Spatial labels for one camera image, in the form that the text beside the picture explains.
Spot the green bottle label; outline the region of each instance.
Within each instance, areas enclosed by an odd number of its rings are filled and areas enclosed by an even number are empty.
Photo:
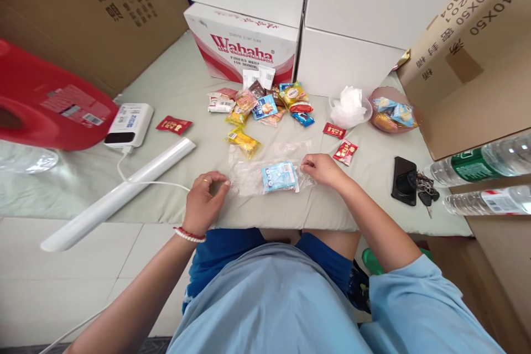
[[[452,156],[452,168],[463,180],[469,183],[503,177],[485,161],[481,148],[464,151]]]

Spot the red plastic container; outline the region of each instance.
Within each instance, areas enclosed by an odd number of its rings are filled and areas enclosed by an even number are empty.
[[[103,140],[118,112],[112,99],[83,79],[0,39],[2,108],[20,128],[0,124],[0,139],[63,150]]]

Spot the red bracelet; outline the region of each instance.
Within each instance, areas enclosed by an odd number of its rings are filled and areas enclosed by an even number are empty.
[[[199,236],[192,234],[191,232],[188,232],[182,227],[173,227],[175,233],[179,235],[181,238],[184,238],[191,242],[197,242],[197,243],[203,243],[206,241],[206,235]]]

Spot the black phone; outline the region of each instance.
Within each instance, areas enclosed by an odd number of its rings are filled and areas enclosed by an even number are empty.
[[[417,165],[401,157],[394,158],[391,196],[406,205],[417,204]]]

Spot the water bottle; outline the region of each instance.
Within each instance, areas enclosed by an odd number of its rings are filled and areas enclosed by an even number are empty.
[[[424,174],[438,187],[449,187],[531,173],[531,134],[510,137],[444,158]]]
[[[48,149],[0,140],[0,171],[33,174],[51,169],[59,160]]]
[[[462,216],[531,214],[531,185],[450,195],[443,203],[450,213]]]

